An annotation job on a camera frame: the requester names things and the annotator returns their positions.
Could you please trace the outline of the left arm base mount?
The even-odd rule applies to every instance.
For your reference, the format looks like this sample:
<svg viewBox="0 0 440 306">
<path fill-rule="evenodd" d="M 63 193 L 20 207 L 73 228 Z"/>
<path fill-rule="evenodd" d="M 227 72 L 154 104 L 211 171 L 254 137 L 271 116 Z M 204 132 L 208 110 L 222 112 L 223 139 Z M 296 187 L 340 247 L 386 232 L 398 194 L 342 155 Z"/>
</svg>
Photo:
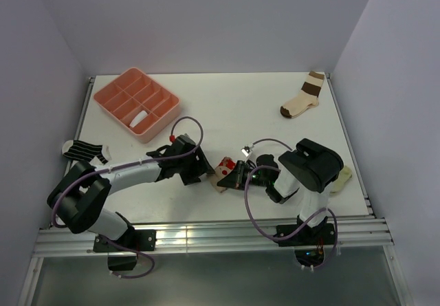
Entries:
<svg viewBox="0 0 440 306">
<path fill-rule="evenodd" d="M 93 245 L 94 253 L 107 254 L 109 271 L 122 278 L 140 278 L 150 274 L 155 268 L 155 261 L 146 252 L 155 250 L 156 230 L 129 230 L 118 240 L 112 241 L 98 235 Z M 148 260 L 150 268 L 141 274 L 129 274 L 141 260 Z"/>
</svg>

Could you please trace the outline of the beige reindeer sock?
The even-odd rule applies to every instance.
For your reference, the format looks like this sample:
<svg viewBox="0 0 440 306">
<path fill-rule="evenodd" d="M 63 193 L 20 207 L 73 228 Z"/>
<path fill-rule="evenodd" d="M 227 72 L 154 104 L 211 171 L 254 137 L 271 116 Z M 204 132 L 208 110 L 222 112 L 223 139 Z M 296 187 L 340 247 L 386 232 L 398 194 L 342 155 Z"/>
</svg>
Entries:
<svg viewBox="0 0 440 306">
<path fill-rule="evenodd" d="M 224 177 L 229 175 L 233 171 L 235 166 L 236 162 L 234 162 L 232 158 L 224 157 L 221 162 L 215 167 L 214 173 L 208 176 L 208 181 L 218 193 L 223 193 L 227 190 L 227 188 L 218 186 L 217 183 L 220 182 Z"/>
</svg>

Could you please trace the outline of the black white striped ankle sock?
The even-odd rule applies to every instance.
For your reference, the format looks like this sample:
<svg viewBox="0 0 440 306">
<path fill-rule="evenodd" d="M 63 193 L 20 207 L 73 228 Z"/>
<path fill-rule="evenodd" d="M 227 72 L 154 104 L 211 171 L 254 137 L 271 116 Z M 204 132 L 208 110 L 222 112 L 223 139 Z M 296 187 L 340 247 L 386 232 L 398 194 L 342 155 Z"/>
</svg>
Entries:
<svg viewBox="0 0 440 306">
<path fill-rule="evenodd" d="M 111 161 L 107 145 L 90 144 L 81 140 L 68 140 L 64 143 L 62 154 L 72 161 L 86 161 L 90 164 L 106 164 Z"/>
</svg>

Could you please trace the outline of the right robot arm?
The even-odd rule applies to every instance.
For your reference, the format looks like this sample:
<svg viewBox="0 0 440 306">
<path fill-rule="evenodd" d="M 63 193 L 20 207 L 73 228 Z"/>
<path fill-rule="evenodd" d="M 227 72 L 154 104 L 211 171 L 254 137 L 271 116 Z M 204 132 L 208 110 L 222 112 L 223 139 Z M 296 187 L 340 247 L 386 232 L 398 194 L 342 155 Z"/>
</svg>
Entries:
<svg viewBox="0 0 440 306">
<path fill-rule="evenodd" d="M 283 146 L 284 142 L 274 140 Z M 279 157 L 258 156 L 254 161 L 233 161 L 225 157 L 215 168 L 211 184 L 220 193 L 227 189 L 263 187 L 276 204 L 284 204 L 302 193 L 298 213 L 298 238 L 306 244 L 318 239 L 327 223 L 330 190 L 344 168 L 342 158 L 333 150 L 307 138 Z"/>
</svg>

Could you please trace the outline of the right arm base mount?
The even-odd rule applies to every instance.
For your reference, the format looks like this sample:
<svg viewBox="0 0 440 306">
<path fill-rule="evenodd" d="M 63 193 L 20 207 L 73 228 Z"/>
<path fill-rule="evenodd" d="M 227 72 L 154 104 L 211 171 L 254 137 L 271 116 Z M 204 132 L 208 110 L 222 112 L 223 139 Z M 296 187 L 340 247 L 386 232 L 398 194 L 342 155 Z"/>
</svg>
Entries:
<svg viewBox="0 0 440 306">
<path fill-rule="evenodd" d="M 323 223 L 314 228 L 305 226 L 289 239 L 283 239 L 296 230 L 299 224 L 276 226 L 274 238 L 279 247 L 293 247 L 301 270 L 316 271 L 332 259 L 338 251 L 338 230 L 333 223 Z"/>
</svg>

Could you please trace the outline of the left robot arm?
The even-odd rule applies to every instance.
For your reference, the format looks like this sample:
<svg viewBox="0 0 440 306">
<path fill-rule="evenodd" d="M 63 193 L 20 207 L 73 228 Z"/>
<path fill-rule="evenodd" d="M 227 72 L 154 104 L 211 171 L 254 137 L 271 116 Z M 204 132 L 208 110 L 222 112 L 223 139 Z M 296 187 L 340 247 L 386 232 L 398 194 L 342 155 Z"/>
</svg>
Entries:
<svg viewBox="0 0 440 306">
<path fill-rule="evenodd" d="M 121 214 L 105 209 L 108 196 L 174 175 L 187 186 L 213 173 L 201 147 L 187 135 L 180 135 L 172 144 L 134 162 L 101 168 L 77 162 L 49 194 L 47 204 L 72 233 L 93 232 L 108 238 L 117 250 L 127 250 L 134 242 L 133 226 Z"/>
</svg>

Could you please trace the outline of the white sock with black stripes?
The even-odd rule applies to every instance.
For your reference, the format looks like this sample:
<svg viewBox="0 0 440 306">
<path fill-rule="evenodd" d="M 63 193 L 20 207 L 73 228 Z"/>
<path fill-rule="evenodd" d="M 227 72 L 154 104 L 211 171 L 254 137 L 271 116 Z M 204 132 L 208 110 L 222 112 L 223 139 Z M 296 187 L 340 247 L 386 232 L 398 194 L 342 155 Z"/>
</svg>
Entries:
<svg viewBox="0 0 440 306">
<path fill-rule="evenodd" d="M 135 126 L 137 126 L 141 121 L 143 121 L 143 119 L 145 119 L 149 114 L 145 111 L 142 110 L 140 111 L 130 122 L 129 127 L 130 128 L 134 128 Z"/>
</svg>

